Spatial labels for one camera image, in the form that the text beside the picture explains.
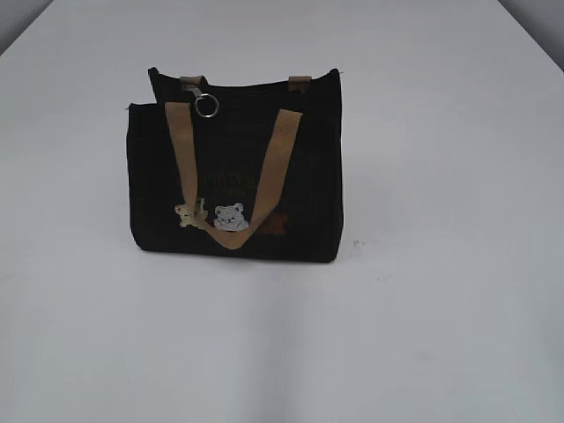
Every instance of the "white backdrop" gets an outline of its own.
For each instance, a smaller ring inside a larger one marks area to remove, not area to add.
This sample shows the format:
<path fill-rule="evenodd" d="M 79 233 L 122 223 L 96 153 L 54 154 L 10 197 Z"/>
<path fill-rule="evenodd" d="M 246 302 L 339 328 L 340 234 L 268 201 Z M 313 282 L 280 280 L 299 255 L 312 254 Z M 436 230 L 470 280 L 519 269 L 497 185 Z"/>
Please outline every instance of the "white backdrop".
<path fill-rule="evenodd" d="M 329 265 L 140 251 L 146 69 L 344 72 Z M 56 0 L 0 57 L 0 421 L 564 416 L 564 80 L 494 1 Z"/>

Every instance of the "white bear patch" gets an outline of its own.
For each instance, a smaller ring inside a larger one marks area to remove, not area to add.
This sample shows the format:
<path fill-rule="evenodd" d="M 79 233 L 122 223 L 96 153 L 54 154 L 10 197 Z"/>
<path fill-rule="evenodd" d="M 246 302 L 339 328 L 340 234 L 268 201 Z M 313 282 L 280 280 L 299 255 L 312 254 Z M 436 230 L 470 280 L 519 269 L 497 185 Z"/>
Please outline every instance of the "white bear patch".
<path fill-rule="evenodd" d="M 238 232 L 249 227 L 249 223 L 243 216 L 243 204 L 237 203 L 235 205 L 218 205 L 215 208 L 217 219 L 213 220 L 213 225 L 222 230 L 229 232 Z"/>

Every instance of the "bag handle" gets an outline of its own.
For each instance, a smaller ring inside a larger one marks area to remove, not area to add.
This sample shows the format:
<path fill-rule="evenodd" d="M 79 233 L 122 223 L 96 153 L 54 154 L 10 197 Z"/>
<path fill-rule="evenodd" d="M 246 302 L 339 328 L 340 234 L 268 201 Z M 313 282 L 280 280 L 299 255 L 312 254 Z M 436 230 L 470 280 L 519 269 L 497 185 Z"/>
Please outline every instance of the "bag handle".
<path fill-rule="evenodd" d="M 194 130 L 189 103 L 165 103 L 168 130 L 180 172 L 184 201 L 200 226 L 226 249 L 239 249 L 272 213 L 280 202 L 286 171 L 292 155 L 302 113 L 281 108 L 278 111 L 271 140 L 264 156 L 258 182 L 253 216 L 249 227 L 239 232 L 226 232 L 211 226 L 196 208 L 197 163 L 194 149 Z"/>

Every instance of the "metal key ring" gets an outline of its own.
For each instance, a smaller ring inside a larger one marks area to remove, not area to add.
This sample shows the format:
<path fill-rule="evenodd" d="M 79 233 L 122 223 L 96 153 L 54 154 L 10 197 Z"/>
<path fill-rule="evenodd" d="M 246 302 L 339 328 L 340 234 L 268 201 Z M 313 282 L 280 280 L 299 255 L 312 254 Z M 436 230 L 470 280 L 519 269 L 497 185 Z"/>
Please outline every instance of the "metal key ring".
<path fill-rule="evenodd" d="M 215 102 L 215 110 L 213 110 L 213 112 L 210 113 L 210 114 L 208 114 L 208 115 L 202 113 L 202 112 L 200 111 L 200 108 L 199 108 L 198 105 L 197 105 L 197 103 L 198 103 L 200 100 L 204 100 L 204 99 L 206 99 L 206 98 L 210 98 L 210 99 L 212 99 L 212 100 Z M 211 95 L 211 94 L 202 93 L 202 94 L 200 94 L 200 95 L 197 96 L 196 102 L 194 103 L 194 108 L 196 109 L 196 113 L 198 113 L 198 114 L 199 114 L 200 116 L 202 116 L 202 117 L 214 117 L 214 116 L 218 113 L 218 110 L 219 110 L 219 101 L 218 101 L 218 99 L 215 98 L 215 96 L 213 96 L 213 95 Z"/>

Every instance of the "black tote bag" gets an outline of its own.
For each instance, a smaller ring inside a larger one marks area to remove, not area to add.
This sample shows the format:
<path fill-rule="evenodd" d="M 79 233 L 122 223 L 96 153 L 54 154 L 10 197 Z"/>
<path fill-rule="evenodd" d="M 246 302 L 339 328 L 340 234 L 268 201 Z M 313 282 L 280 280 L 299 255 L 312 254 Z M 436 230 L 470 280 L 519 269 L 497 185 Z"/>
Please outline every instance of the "black tote bag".
<path fill-rule="evenodd" d="M 149 70 L 129 107 L 130 225 L 148 251 L 330 262 L 343 229 L 339 72 L 252 86 Z"/>

